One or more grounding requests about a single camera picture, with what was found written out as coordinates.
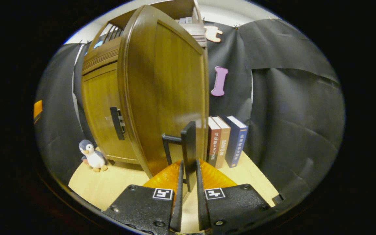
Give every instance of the book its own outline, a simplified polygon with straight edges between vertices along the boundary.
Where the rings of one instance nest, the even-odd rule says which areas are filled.
[[[220,144],[221,128],[209,117],[209,144],[207,147],[207,162],[215,167]]]
[[[248,126],[233,116],[222,118],[230,126],[230,141],[227,146],[225,160],[230,168],[235,167],[239,162],[243,146],[246,140]]]
[[[221,128],[220,145],[218,146],[217,161],[215,162],[215,167],[220,169],[223,167],[224,157],[226,156],[231,128],[219,116],[213,117],[213,120]]]

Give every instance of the wooden floor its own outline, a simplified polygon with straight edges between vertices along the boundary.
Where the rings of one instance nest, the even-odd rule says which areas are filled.
[[[219,169],[237,184],[249,183],[273,207],[272,198],[279,193],[242,152],[239,163],[229,168],[226,161]],[[106,210],[129,184],[143,185],[149,180],[139,165],[116,162],[108,170],[94,172],[90,166],[81,163],[69,182],[69,187],[89,203]],[[197,188],[187,193],[182,205],[181,233],[195,233],[198,230]]]

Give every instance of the stuffed penguin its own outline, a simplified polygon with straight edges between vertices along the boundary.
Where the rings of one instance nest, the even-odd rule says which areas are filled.
[[[94,145],[89,140],[81,141],[79,143],[79,150],[85,155],[81,158],[82,161],[92,166],[95,172],[100,172],[100,168],[102,171],[108,169],[106,166],[108,164],[107,159],[101,152],[95,150]]]

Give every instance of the black door handle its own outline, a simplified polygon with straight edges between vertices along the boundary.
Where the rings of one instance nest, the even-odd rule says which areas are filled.
[[[168,165],[172,164],[169,152],[169,144],[178,144],[182,146],[182,154],[184,157],[184,168],[186,179],[183,180],[188,186],[188,192],[191,192],[196,183],[196,131],[195,122],[191,121],[182,129],[181,137],[162,134],[164,152]]]
[[[112,118],[112,122],[114,124],[115,132],[117,133],[119,140],[124,140],[124,135],[123,135],[124,130],[121,128],[121,125],[124,125],[124,123],[121,122],[119,117],[118,117],[119,111],[120,110],[117,109],[117,107],[110,107],[111,118]]]

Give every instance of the white wall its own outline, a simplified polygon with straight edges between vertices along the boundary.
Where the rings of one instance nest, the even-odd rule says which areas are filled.
[[[100,28],[110,19],[145,5],[161,0],[134,0],[101,15],[81,30],[76,32],[64,44],[92,41]],[[243,25],[252,21],[278,18],[261,7],[245,0],[197,0],[201,16],[206,21],[225,25]]]

